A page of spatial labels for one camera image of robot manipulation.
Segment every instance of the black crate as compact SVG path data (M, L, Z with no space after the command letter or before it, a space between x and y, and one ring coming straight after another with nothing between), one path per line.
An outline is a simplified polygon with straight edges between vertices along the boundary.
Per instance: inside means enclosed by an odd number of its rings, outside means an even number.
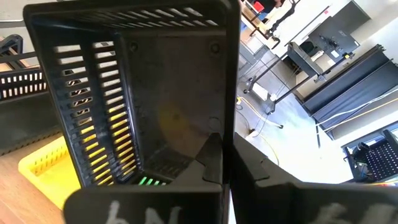
M82 186L173 181L211 133L232 147L236 0L46 3L24 20Z
M0 72L0 126L0 156L60 132L40 67Z

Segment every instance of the wire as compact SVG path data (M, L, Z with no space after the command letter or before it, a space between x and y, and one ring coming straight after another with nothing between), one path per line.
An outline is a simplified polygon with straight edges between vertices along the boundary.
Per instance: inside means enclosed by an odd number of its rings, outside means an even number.
M242 75L241 77L239 77L238 83L241 83L242 78L247 77L248 75L251 75L251 74L253 74L253 73L256 73L256 74L257 74L262 68L264 68L264 67L266 67L266 66L267 66L267 65L263 62L263 65L262 65L261 67L255 69L254 71L247 72L246 74L244 74L244 75Z
M241 112L239 112L239 111L236 111L236 112L238 112L246 120L246 122L248 123L248 130L250 130L249 120Z
M352 121L352 120L354 120L354 119L356 119L356 118L358 118L358 117L360 117L360 116L366 115L366 114L368 114L368 113L370 113L370 112L372 112L372 111L375 111L375 110L377 110L377 109L379 109L379 108L382 108L383 106L386 106L386 105L388 105L388 104L390 104L390 103L393 103L393 102L395 102L395 101L397 101L397 100L398 100L398 98L396 98L396 99L394 99L394 100L391 100L391 101L389 101L389 102L387 102L387 103L384 103L384 104L381 105L381 106L378 106L378 107L376 107L376 108L373 108L373 109L371 109L371 110L369 110L369 111L367 111L367 112L365 112L365 113L362 113L362 114L360 114L360 115L357 115L357 116L355 116L355 117L353 117L353 118L347 119L346 121L340 122L340 123L338 123L338 124L336 124L336 125L334 125L334 126L332 126L332 127L330 127L330 128L325 129L324 132L327 132L327 131L329 131L329 130L331 130L331 129L336 128L337 126L340 126L340 125L342 125L342 124L345 124L345 123L347 123L347 122L349 122L349 121Z
M381 100L381 99L383 99L383 98L389 96L390 94L395 93L396 91L398 91L398 88L397 88L396 90L390 92L390 93L386 93L386 94L381 95L381 96L379 96L379 97L377 97L377 98L375 98L375 99L373 99L373 100L371 100L371 101L369 101L369 102L367 102L367 103L364 103L364 104L362 104L361 106L356 107L356 108L354 108L354 109L352 109L352 110L349 110L349 111L345 111L345 112L341 112L341 113L335 114L335 115L333 115L332 117L330 117L329 119L327 119L327 120L325 120L325 121L322 121L321 123L317 124L317 126L319 126L319 125L321 125L321 124L323 124L323 123L325 123L325 122L328 122L328 121L330 121L331 119L336 118L336 117L338 117L338 116L341 116L341 115L343 115L343 114L350 113L350 112L354 112L354 111L356 111L356 110L358 110L358 109L361 109L362 107L367 106L367 105L370 105L371 103L374 103L374 102L376 102L376 101L379 101L379 100Z
M238 110L238 111L241 111L241 110L243 110L243 106L242 105L236 105L235 109Z
M272 152L273 152L274 155L275 155L275 158L276 158L276 161L277 161L277 165L279 166L279 157L278 157L278 153L276 153L275 149L271 146L271 144L269 144L269 142L267 141L267 139L266 139L263 135L259 134L259 136L260 136L261 138L263 138L263 140L264 140L264 141L267 143L267 145L271 148Z

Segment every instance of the desk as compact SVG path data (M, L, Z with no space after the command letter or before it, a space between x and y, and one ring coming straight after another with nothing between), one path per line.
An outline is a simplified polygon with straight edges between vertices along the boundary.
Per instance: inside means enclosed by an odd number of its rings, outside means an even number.
M64 223L62 211L18 171L19 161L61 135L52 136L0 157L0 223Z

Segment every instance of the gray floor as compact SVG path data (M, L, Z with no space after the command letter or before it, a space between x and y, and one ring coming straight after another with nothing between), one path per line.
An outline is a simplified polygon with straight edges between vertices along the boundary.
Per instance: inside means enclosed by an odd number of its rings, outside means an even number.
M267 67L263 65L270 65L270 60L275 58L269 52L263 57L262 63L254 66L252 71L255 72L249 71L242 77L238 85L238 96L247 99L263 117L284 125L284 128L264 124L248 105L242 103L242 110L236 113L237 133L246 137L249 129L261 130L260 136L246 139L275 163L277 154L281 168L302 181L337 184L352 179L348 164L343 161L341 148L323 132L320 133L321 148L318 147L315 121L304 111L293 94L277 104L275 113L267 117L264 112L269 111L268 106L255 94L243 93L247 88L245 81L264 71ZM269 93L281 96L289 90L288 87L295 85L295 76L283 62L278 63L272 71L258 81Z

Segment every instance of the yellow cable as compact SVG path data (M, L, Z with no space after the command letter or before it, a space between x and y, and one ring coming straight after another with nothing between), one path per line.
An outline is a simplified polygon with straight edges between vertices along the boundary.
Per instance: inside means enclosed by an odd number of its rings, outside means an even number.
M276 161L277 161L277 165L279 166L279 157L278 157L278 153L276 153L276 151L274 150L274 148L271 146L271 144L268 143L267 139L263 136L263 135L259 135L261 138L263 138L263 140L267 143L267 145L271 148L272 152L275 155Z
M247 104L247 105L249 106L249 108L250 108L259 118L261 118L263 121L266 120L263 116L261 116L260 112L258 112L258 111L255 109L255 107L254 107L250 102L248 102L247 99L245 99L245 98L243 98L243 97L241 97L241 96L239 96L238 98L240 98L240 99L242 100L242 102L244 102L245 104Z
M373 109L371 109L371 110L369 110L369 111L367 111L367 112L365 112L365 113L362 113L362 114L357 115L357 116L355 116L355 117L353 117L353 118L350 118L350 119L348 119L348 120L346 120L346 121L343 121L343 122L341 122L341 123L338 123L338 124L336 124L336 125L334 125L334 126L328 128L328 129L325 129L324 132L327 132L327 131L329 131L329 130L331 130L331 129L337 127L337 126L340 126L340 125L342 125L342 124L344 124L344 123L347 123L347 122L349 122L349 121L352 121L352 120L354 120L354 119L356 119L356 118L358 118L358 117L360 117L360 116L363 116L363 115L365 115L365 114L367 114L367 113L370 113L370 112L372 112L372 111L375 111L375 110L377 110L377 109L379 109L379 108L382 108L383 106L386 106L386 105L388 105L388 104L390 104L390 103L392 103L392 102L395 102L395 101L397 101L397 100L398 100L398 98L396 98L396 99L394 99L394 100L391 100L390 102L384 103L383 105L378 106L377 108L373 108Z
M247 104L247 105L249 106L250 110L252 110L259 118L261 118L263 121L266 120L266 119L265 119L263 116L261 116L261 114L254 108L254 106L248 102L247 99L245 99L245 98L243 98L243 97L241 97L241 96L239 96L238 99L242 100L242 102L244 102L245 104ZM277 160L277 165L279 166L279 157L278 157L278 153L276 153L275 149L271 146L271 144L269 144L269 142L267 141L267 139L266 139L263 135L259 134L259 136L260 136L261 138L263 138L263 140L264 140L264 141L267 143L267 145L271 148L271 150L272 150L272 152L274 153L275 158L276 158L276 160Z

